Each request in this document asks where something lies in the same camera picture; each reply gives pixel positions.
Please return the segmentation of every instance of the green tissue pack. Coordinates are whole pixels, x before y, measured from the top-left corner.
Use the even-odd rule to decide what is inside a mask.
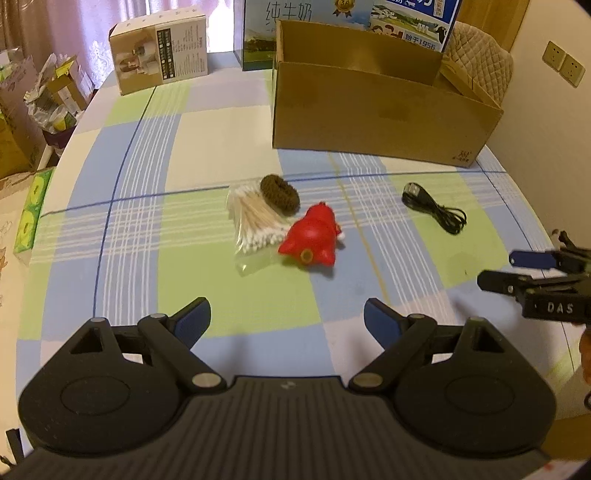
[[[26,264],[31,259],[37,223],[39,222],[43,199],[45,198],[53,170],[54,168],[48,168],[35,174],[22,210],[21,221],[18,224],[17,239],[14,243],[14,255]]]

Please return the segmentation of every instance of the white wall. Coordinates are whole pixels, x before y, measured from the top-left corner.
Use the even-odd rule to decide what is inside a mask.
[[[542,61],[548,40],[587,68],[578,88]],[[531,0],[511,54],[505,113],[488,145],[544,226],[591,248],[591,18],[574,0]]]

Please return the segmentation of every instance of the plastic bag of cotton swabs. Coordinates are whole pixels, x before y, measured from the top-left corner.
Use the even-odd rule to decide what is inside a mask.
[[[242,274],[280,259],[277,248],[291,223],[269,206],[257,182],[230,187],[226,208],[234,220],[236,267]]]

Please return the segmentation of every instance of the brown hair tie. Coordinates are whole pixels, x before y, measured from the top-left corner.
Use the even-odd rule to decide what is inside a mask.
[[[261,180],[263,198],[286,216],[295,214],[300,208],[297,190],[279,175],[267,175]]]

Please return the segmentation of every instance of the screw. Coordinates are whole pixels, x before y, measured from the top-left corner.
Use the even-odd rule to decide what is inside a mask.
[[[222,382],[222,377],[220,377],[218,374],[207,372],[195,375],[191,381],[196,387],[213,388],[217,387]]]
[[[381,375],[373,374],[371,372],[365,372],[353,377],[353,383],[361,388],[379,387],[383,381],[384,379]]]

